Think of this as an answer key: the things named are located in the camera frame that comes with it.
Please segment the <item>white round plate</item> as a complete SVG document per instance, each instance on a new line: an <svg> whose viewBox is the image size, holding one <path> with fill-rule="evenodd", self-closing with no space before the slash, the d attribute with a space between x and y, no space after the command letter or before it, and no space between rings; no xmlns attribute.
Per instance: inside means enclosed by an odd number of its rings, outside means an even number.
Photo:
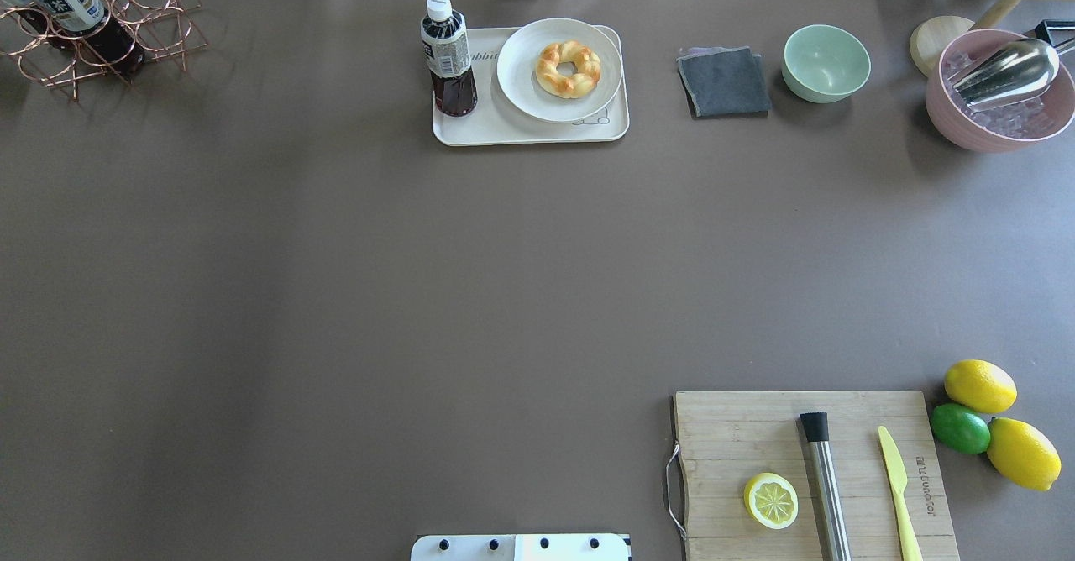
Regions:
<svg viewBox="0 0 1075 561"><path fill-rule="evenodd" d="M558 97L541 86L538 62L549 45L559 47L575 41L600 61L601 76L594 89L582 97ZM624 66L619 37L603 26L572 20L546 18L529 23L515 33L500 51L496 78L511 104L527 116L548 123L576 123L594 116L607 107L621 90Z"/></svg>

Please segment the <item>glazed ring donut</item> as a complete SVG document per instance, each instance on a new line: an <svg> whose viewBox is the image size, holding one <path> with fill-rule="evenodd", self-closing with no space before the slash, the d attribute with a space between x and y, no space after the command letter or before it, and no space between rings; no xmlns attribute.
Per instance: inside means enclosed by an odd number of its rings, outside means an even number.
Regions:
<svg viewBox="0 0 1075 561"><path fill-rule="evenodd" d="M587 97L602 78L600 57L576 40L546 45L533 70L542 90L563 99Z"/></svg>

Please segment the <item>cream rabbit tray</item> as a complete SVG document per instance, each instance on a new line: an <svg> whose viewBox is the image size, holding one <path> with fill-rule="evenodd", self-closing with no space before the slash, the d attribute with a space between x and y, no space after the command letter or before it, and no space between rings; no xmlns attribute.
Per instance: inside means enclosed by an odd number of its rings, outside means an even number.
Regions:
<svg viewBox="0 0 1075 561"><path fill-rule="evenodd" d="M630 124L626 80L607 107L576 123L548 123L527 116L501 91L496 80L500 51L520 28L483 28L469 31L472 71L479 91L476 109L465 117L449 117L433 110L433 132L446 145L503 145L541 143L605 143L625 135Z"/></svg>

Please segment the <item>dark tea bottle on tray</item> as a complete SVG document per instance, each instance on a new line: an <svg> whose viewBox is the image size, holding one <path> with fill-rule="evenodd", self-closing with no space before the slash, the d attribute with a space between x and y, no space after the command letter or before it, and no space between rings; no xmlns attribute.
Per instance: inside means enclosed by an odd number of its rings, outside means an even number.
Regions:
<svg viewBox="0 0 1075 561"><path fill-rule="evenodd" d="M435 106L449 117L463 117L476 107L465 16L450 0L427 0L420 39L433 80Z"/></svg>

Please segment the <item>grey folded cloth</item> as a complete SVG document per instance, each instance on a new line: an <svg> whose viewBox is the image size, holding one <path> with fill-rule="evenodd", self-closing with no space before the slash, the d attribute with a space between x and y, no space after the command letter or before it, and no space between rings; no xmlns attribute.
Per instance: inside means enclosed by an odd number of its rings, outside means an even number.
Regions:
<svg viewBox="0 0 1075 561"><path fill-rule="evenodd" d="M772 107L763 57L749 47L692 47L677 56L676 64L696 118L766 113Z"/></svg>

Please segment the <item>wooden cutting board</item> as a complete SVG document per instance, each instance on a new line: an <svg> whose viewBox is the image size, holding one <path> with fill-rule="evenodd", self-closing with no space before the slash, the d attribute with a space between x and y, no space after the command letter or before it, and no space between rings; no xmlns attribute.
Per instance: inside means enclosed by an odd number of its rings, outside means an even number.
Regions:
<svg viewBox="0 0 1075 561"><path fill-rule="evenodd" d="M828 416L850 556L902 557L879 427L897 443L909 484L904 502L926 560L957 560L957 540L920 391L680 391L675 438L684 487L688 560L826 560L802 413ZM744 489L762 473L783 476L800 500L787 529L748 514Z"/></svg>

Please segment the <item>steel muddler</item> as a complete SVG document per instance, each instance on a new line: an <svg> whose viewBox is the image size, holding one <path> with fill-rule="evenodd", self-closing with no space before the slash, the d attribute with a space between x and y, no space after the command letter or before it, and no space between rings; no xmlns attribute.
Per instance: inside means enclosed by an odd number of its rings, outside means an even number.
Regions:
<svg viewBox="0 0 1075 561"><path fill-rule="evenodd" d="M816 500L819 504L821 544L830 560L852 560L850 537L838 491L836 460L831 449L828 413L804 412L799 415L799 419L809 446L809 464L813 468Z"/></svg>

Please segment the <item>half lemon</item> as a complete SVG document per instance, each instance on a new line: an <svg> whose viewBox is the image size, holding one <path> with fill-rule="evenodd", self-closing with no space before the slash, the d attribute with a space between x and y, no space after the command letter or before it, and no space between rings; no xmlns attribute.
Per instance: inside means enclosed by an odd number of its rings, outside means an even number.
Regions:
<svg viewBox="0 0 1075 561"><path fill-rule="evenodd" d="M749 478L742 500L752 519L768 529L787 529L798 519L796 488L779 474L762 472Z"/></svg>

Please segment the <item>green bowl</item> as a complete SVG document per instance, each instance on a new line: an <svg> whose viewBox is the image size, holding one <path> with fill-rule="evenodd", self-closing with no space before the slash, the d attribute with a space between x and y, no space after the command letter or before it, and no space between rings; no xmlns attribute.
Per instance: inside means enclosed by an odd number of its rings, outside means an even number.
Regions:
<svg viewBox="0 0 1075 561"><path fill-rule="evenodd" d="M784 83L807 102L841 101L861 89L871 74L871 56L863 42L836 26L807 25L784 42Z"/></svg>

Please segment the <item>yellow plastic knife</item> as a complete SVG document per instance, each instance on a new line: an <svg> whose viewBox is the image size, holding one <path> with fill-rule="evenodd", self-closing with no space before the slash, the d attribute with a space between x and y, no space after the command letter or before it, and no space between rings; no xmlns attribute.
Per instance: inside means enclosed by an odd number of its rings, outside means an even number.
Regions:
<svg viewBox="0 0 1075 561"><path fill-rule="evenodd" d="M877 438L882 448L884 469L889 481L889 488L894 505L894 515L899 538L899 552L903 560L924 560L917 535L911 522L909 507L906 505L904 492L909 484L902 455L890 431L885 426L877 427Z"/></svg>

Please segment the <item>green lime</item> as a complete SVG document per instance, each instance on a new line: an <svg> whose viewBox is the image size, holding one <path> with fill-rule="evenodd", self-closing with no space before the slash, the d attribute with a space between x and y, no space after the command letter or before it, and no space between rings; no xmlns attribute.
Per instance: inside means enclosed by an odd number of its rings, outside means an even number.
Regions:
<svg viewBox="0 0 1075 561"><path fill-rule="evenodd" d="M961 404L934 407L930 427L936 441L958 454L984 454L991 444L991 432L983 417Z"/></svg>

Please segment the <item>upper yellow lemon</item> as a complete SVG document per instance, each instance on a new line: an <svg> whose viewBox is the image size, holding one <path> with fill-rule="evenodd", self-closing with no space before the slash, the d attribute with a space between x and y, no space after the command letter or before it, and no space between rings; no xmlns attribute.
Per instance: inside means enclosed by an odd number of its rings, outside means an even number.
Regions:
<svg viewBox="0 0 1075 561"><path fill-rule="evenodd" d="M963 359L948 366L943 384L949 399L979 413L1006 412L1018 399L1010 374L986 359Z"/></svg>

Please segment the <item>yellow lemon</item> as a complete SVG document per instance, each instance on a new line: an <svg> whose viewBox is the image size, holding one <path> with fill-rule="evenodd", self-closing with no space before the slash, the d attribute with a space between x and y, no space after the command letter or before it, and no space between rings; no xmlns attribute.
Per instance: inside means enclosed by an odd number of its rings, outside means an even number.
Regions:
<svg viewBox="0 0 1075 561"><path fill-rule="evenodd" d="M1010 374L986 359L963 359L948 366L943 384L949 399L979 413L1006 412L1018 399Z"/></svg>
<svg viewBox="0 0 1075 561"><path fill-rule="evenodd" d="M986 454L1007 480L1029 490L1048 491L1062 472L1058 450L1036 427L1021 420L994 418Z"/></svg>

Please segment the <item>pink bowl with ice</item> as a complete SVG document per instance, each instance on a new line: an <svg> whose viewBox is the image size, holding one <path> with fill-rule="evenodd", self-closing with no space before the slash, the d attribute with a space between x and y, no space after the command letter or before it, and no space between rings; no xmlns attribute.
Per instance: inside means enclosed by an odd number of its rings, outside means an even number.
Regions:
<svg viewBox="0 0 1075 561"><path fill-rule="evenodd" d="M1043 104L1028 118L1016 136L1003 134L995 125L983 126L964 109L955 95L949 76L955 75L955 59L961 55L976 64L983 62L1010 40L1022 35L1001 29L968 30L941 51L938 62L926 82L926 112L937 131L964 149L984 153L1021 150L1030 145L1060 136L1072 123L1072 75L1064 64L1048 90L1037 98Z"/></svg>

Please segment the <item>metal scoop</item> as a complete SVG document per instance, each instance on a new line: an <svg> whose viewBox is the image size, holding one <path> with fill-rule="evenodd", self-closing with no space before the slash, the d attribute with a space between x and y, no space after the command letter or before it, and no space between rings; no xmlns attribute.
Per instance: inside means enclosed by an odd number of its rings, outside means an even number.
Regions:
<svg viewBox="0 0 1075 561"><path fill-rule="evenodd" d="M1060 53L1037 38L1007 42L966 75L954 91L972 111L1004 107L1045 94L1059 75Z"/></svg>

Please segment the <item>lower yellow lemon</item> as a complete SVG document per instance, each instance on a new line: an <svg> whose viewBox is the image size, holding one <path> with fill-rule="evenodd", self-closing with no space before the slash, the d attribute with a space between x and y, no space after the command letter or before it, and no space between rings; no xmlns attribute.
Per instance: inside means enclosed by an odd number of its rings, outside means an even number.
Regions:
<svg viewBox="0 0 1075 561"><path fill-rule="evenodd" d="M1048 491L1062 472L1058 450L1036 427L1021 420L994 418L986 454L1007 480L1029 490Z"/></svg>

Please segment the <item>tea bottle in rack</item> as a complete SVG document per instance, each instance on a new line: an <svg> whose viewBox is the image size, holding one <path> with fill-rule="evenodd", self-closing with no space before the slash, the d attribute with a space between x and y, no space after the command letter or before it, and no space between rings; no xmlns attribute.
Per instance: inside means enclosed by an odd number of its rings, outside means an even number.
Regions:
<svg viewBox="0 0 1075 561"><path fill-rule="evenodd" d="M115 20L103 0L39 0L54 21L91 48L95 61L124 80L131 80L144 63L144 51L133 35Z"/></svg>

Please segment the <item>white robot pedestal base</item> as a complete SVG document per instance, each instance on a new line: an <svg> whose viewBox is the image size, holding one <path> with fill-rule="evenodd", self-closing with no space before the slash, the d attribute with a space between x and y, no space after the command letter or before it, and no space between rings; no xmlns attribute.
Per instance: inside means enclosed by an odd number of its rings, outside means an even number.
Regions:
<svg viewBox="0 0 1075 561"><path fill-rule="evenodd" d="M606 532L425 535L411 560L631 560L628 535Z"/></svg>

